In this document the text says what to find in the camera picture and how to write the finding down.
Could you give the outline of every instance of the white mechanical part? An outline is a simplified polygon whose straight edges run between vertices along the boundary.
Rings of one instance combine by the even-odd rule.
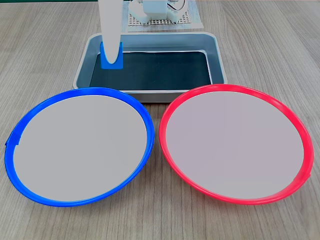
[[[119,55],[123,0],[98,0],[104,53],[114,64]]]
[[[129,13],[142,24],[167,19],[177,23],[187,10],[187,0],[133,0],[129,3]]]

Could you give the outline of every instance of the wooden table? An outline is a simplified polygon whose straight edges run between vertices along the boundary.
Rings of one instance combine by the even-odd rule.
[[[304,122],[315,162],[307,183],[277,203],[241,206],[199,193],[166,162],[158,127],[166,105],[146,105],[156,139],[141,173],[109,198],[74,208],[21,195],[4,166],[5,142],[35,105],[70,90],[85,43],[99,33],[97,2],[0,4],[1,240],[319,240],[320,2],[200,1],[228,83],[255,88]]]

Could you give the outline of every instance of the red plate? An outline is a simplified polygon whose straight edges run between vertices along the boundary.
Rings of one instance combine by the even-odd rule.
[[[284,199],[310,177],[314,149],[299,118],[275,98],[243,86],[192,89],[166,109],[164,156],[198,191],[234,204]]]

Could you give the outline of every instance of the blue plate rim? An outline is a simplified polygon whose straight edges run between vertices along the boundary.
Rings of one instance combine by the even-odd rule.
[[[19,144],[23,131],[25,130],[28,123],[33,119],[33,117],[36,116],[39,112],[41,112],[43,109],[57,102],[60,102],[69,98],[88,96],[88,95],[107,96],[107,97],[119,99],[129,104],[130,106],[132,106],[140,114],[145,124],[146,133],[147,133],[147,142],[146,142],[144,155],[139,165],[134,170],[134,172],[117,187],[113,188],[112,190],[106,193],[103,193],[101,195],[98,195],[89,199],[78,200],[78,201],[57,201],[57,200],[48,199],[33,193],[26,186],[24,186],[24,184],[20,181],[14,167],[14,152],[15,152],[16,146]],[[13,186],[28,199],[34,202],[37,202],[39,204],[43,204],[51,207],[76,207],[76,206],[91,204],[91,203],[100,201],[104,198],[107,198],[110,195],[118,192],[123,187],[125,187],[128,183],[130,183],[146,165],[151,155],[151,152],[154,146],[154,141],[155,141],[155,129],[154,129],[153,121],[147,109],[138,100],[136,100],[135,98],[133,98],[132,96],[124,92],[111,89],[111,88],[105,88],[105,87],[77,88],[77,89],[72,89],[72,90],[59,93],[55,96],[48,98],[47,100],[35,106],[18,122],[18,124],[15,126],[15,128],[11,132],[7,142],[5,143],[6,148],[4,153],[4,165],[5,165],[7,175],[11,183],[13,184]]]

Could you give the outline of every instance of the perforated plate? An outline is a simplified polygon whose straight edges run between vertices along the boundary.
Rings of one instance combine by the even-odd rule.
[[[172,25],[172,24],[191,24],[191,18],[189,11],[187,11],[178,22],[172,22],[170,20],[150,20],[146,24],[142,24],[135,17],[129,14],[128,26],[151,26],[151,25]]]

